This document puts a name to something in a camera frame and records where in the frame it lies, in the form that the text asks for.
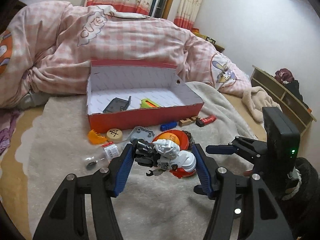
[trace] plastic bottle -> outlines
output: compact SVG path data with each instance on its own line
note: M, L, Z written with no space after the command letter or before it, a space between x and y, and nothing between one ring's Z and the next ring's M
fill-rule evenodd
M108 142L97 149L92 154L83 158L87 171L96 171L102 167L107 167L113 158L119 157L118 146L113 142Z

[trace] bottle label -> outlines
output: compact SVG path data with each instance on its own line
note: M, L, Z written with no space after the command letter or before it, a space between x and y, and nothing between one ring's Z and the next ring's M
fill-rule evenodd
M107 155L107 158L111 161L113 158L119 157L118 146L115 145L113 142L106 143L102 145L104 152Z

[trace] open cardboard box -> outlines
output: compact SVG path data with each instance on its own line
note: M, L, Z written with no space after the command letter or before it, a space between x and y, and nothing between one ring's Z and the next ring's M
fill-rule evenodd
M92 60L87 84L87 110L91 129L106 133L135 126L151 126L198 115L203 101L177 75L176 66L127 60ZM104 114L114 98L128 100L126 111ZM162 107L140 108L149 98Z

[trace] orange ball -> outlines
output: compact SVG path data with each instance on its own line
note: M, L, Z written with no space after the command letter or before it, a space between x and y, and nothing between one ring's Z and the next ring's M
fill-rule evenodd
M170 133L170 132L161 134L161 135L158 137L158 139L171 140L171 141L173 141L174 143L180 145L180 140L179 140L178 136L176 136L175 134Z

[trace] fuzzy beige rug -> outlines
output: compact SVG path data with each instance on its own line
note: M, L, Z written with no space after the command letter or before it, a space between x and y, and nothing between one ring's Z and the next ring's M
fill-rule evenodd
M271 96L269 96L262 87L252 87L245 90L243 92L242 102L257 122L263 122L262 108L264 106L276 106L281 110L280 105L273 101Z
M196 143L205 148L208 144L227 144L236 135L254 137L243 118L214 88L199 82L188 83L188 86L205 102L200 116L217 116L214 123L202 128L195 124L183 127L183 130L192 133ZM85 96L51 98L45 106L28 169L28 209L32 234L65 176L69 173L77 176L87 174L81 158L96 148L87 140L89 129ZM159 126L152 129L156 134L160 133ZM219 165L236 174L252 168L250 163L237 155L213 157ZM124 239L203 239L214 201L193 192L193 187L199 184L198 177L178 179L169 172L147 177L148 169L134 163L124 191L112 200ZM86 206L86 211L89 236L95 239L90 204ZM238 226L237 220L231 239L237 239Z

